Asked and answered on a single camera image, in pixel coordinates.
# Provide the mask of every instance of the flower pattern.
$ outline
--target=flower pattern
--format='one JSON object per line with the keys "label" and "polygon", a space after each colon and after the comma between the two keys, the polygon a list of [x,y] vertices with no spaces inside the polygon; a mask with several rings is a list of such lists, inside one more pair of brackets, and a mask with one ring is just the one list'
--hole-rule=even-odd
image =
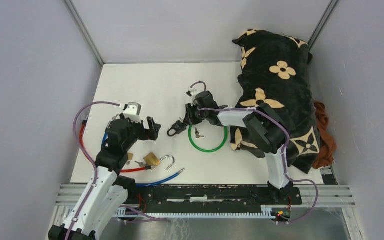
{"label": "flower pattern", "polygon": [[243,35],[247,35],[247,36],[249,36],[249,35],[251,35],[251,34],[255,34],[256,33],[256,31],[254,30],[254,29],[250,29],[250,30],[248,30],[248,31],[246,31],[244,34],[242,34],[241,36],[243,36]]}
{"label": "flower pattern", "polygon": [[291,139],[291,142],[293,142],[298,149],[298,156],[304,154],[318,154],[320,152],[313,127],[311,127],[310,131],[304,136]]}
{"label": "flower pattern", "polygon": [[299,49],[301,48],[302,45],[308,45],[305,41],[299,40],[298,38],[285,36],[285,35],[282,35],[282,36],[287,37],[288,39],[291,39],[292,41],[294,41],[296,45],[298,45]]}
{"label": "flower pattern", "polygon": [[242,61],[240,61],[240,65],[242,66],[242,69],[244,69],[245,65],[247,64],[247,57],[249,57],[256,48],[253,47],[249,49],[248,51],[245,51],[245,47],[242,47]]}
{"label": "flower pattern", "polygon": [[282,103],[280,103],[276,100],[267,99],[266,93],[261,88],[257,88],[255,90],[255,99],[243,101],[240,104],[244,107],[258,107],[262,103],[268,104],[272,109],[281,109],[281,108],[285,107]]}
{"label": "flower pattern", "polygon": [[235,143],[231,143],[230,144],[230,147],[232,148],[233,151],[235,151],[236,149],[240,148],[241,145],[244,145],[244,146],[247,146],[247,147],[250,147],[250,148],[255,148],[255,149],[258,148],[256,145],[244,141],[244,139],[242,138],[241,130],[239,130],[239,128],[236,129],[236,131],[234,132],[234,139],[235,139]]}
{"label": "flower pattern", "polygon": [[283,80],[288,80],[291,76],[297,75],[295,70],[292,67],[288,67],[285,61],[278,61],[277,66],[271,66],[269,70],[274,74],[279,74],[279,78]]}

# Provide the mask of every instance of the brown towel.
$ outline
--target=brown towel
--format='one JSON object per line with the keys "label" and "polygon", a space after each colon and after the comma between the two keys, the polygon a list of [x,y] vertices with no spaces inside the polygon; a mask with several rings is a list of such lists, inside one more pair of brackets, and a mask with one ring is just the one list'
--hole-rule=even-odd
{"label": "brown towel", "polygon": [[337,150],[335,139],[326,132],[329,124],[329,117],[325,112],[325,105],[319,101],[314,101],[315,117],[317,118],[317,129],[320,131],[321,148],[313,168],[319,169],[332,165],[334,157],[332,154]]}

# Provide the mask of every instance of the red cable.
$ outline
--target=red cable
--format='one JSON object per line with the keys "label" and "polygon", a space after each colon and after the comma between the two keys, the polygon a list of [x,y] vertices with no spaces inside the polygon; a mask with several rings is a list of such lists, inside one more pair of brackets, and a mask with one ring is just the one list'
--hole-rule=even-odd
{"label": "red cable", "polygon": [[79,135],[78,136],[79,142],[83,148],[85,148],[85,145],[83,144],[83,134],[85,134],[85,128],[86,128],[86,124],[82,124],[81,128],[80,128],[80,133],[78,134]]}
{"label": "red cable", "polygon": [[145,211],[147,210],[147,202],[145,201],[145,199],[142,198],[140,194],[138,194],[137,196],[139,197],[139,208],[141,208],[142,201],[145,204],[145,207],[143,208],[143,211],[142,211],[142,213],[145,213]]}
{"label": "red cable", "polygon": [[[80,133],[79,133],[79,141],[80,141],[80,144],[81,146],[84,148],[85,145],[83,144],[83,134],[85,133],[85,128],[86,128],[86,124],[82,124],[81,125],[81,128],[80,128]],[[143,171],[143,170],[146,170],[145,167],[139,167],[139,168],[133,168],[133,169],[126,169],[126,170],[121,170],[122,173],[133,173],[133,172],[139,172],[139,171]]]}
{"label": "red cable", "polygon": [[133,168],[133,169],[126,169],[126,170],[121,170],[122,173],[133,173],[133,172],[139,172],[146,170],[145,167],[139,167],[139,168]]}

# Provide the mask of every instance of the key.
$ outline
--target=key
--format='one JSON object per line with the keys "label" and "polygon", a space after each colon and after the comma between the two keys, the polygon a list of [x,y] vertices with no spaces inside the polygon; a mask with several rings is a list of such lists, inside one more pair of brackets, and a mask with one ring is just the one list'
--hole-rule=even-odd
{"label": "key", "polygon": [[200,132],[198,131],[198,128],[195,127],[195,138],[199,139],[200,138]]}
{"label": "key", "polygon": [[141,167],[141,168],[148,166],[146,163],[143,163],[143,162],[138,162],[138,161],[134,161],[134,162],[139,164],[139,167]]}

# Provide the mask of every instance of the white wall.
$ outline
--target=white wall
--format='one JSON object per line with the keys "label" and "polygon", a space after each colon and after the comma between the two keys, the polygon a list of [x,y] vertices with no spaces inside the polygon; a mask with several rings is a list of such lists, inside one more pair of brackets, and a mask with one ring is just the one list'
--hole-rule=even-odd
{"label": "white wall", "polygon": [[0,0],[0,240],[47,234],[99,73],[61,0]]}
{"label": "white wall", "polygon": [[330,0],[73,0],[106,63],[231,62],[247,29],[308,41]]}
{"label": "white wall", "polygon": [[384,1],[341,1],[310,65],[369,240],[384,239]]}

